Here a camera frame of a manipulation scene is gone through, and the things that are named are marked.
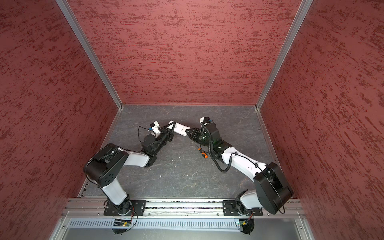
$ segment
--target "side wall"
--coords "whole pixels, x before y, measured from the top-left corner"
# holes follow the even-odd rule
[[[0,15],[0,236],[47,239],[117,107],[54,0]]]
[[[124,104],[256,104],[301,0],[68,0]]]
[[[261,109],[316,240],[384,239],[383,10],[315,0]]]

